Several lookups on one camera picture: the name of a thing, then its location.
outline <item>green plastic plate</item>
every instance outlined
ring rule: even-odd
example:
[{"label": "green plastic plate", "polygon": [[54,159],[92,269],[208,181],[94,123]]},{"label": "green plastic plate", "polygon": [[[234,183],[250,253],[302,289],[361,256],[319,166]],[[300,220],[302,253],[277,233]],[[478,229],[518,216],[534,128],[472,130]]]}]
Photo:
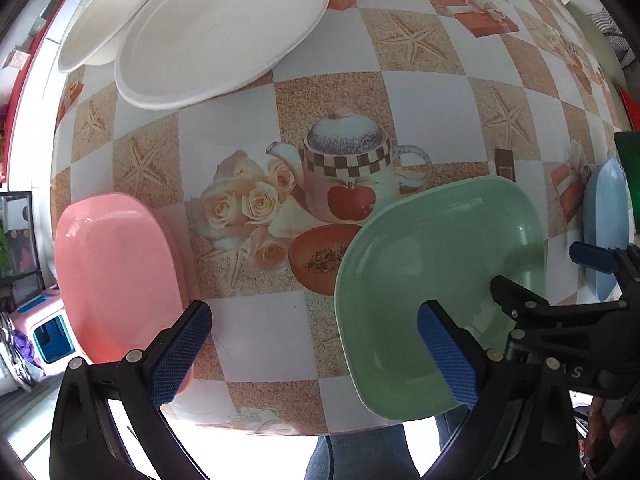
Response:
[{"label": "green plastic plate", "polygon": [[418,308],[438,300],[483,348],[503,350],[514,322],[491,298],[498,274],[544,296],[540,220],[510,180],[455,182],[373,217],[344,255],[335,287],[340,338],[364,405],[399,421],[455,408],[418,334]]}]

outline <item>pink plastic plate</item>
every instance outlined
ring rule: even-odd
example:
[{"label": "pink plastic plate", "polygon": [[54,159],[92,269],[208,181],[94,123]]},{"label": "pink plastic plate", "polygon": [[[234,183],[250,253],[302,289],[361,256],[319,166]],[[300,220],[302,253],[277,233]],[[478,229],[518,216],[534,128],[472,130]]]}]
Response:
[{"label": "pink plastic plate", "polygon": [[146,348],[182,313],[165,233],[129,195],[110,193],[69,206],[58,223],[55,257],[72,330],[94,363]]}]

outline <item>blue gripper pad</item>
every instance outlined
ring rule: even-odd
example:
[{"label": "blue gripper pad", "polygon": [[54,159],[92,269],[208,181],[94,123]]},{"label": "blue gripper pad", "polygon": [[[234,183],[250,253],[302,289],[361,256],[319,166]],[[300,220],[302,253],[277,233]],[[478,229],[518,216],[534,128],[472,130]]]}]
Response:
[{"label": "blue gripper pad", "polygon": [[156,409],[174,400],[210,331],[211,310],[201,303],[152,371],[149,394]]},{"label": "blue gripper pad", "polygon": [[569,257],[574,264],[597,270],[603,274],[618,272],[619,264],[614,251],[574,242],[569,247]]},{"label": "blue gripper pad", "polygon": [[427,303],[418,311],[418,332],[454,398],[472,410],[480,397],[476,370]]}]

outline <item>teapot print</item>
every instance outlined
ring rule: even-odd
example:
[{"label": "teapot print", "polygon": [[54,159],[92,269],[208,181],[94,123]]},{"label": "teapot print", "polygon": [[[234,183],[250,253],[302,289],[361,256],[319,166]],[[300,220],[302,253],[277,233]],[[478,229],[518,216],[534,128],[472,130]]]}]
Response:
[{"label": "teapot print", "polygon": [[[319,220],[361,224],[402,194],[427,184],[429,155],[418,146],[392,146],[375,121],[338,108],[320,119],[307,134],[302,149],[273,142],[269,155],[282,160],[304,193],[306,209]],[[426,170],[418,178],[396,171],[394,160],[415,153]]]}]

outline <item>rose print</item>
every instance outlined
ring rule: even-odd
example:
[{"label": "rose print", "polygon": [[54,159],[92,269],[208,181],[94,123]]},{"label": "rose print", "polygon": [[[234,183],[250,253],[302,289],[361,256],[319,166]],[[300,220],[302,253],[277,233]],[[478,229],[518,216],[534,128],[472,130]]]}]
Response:
[{"label": "rose print", "polygon": [[215,180],[200,197],[204,213],[212,227],[241,226],[248,221],[242,211],[242,198],[254,184],[241,178]]},{"label": "rose print", "polygon": [[229,423],[235,430],[251,431],[258,434],[294,434],[295,430],[284,424],[278,416],[277,410],[267,408],[249,408],[243,406],[238,415],[229,418]]},{"label": "rose print", "polygon": [[274,238],[269,234],[267,226],[259,226],[242,244],[245,268],[271,272],[285,270],[289,265],[287,251],[290,242],[291,240]]},{"label": "rose print", "polygon": [[296,187],[296,179],[289,167],[279,158],[272,158],[267,165],[267,170],[267,181],[280,192],[281,198],[286,198]]},{"label": "rose print", "polygon": [[256,182],[249,195],[242,197],[242,213],[248,224],[269,224],[280,209],[280,194],[271,184]]},{"label": "rose print", "polygon": [[213,181],[222,178],[244,178],[255,181],[263,180],[264,177],[262,168],[252,161],[243,150],[237,150],[218,165]]}]

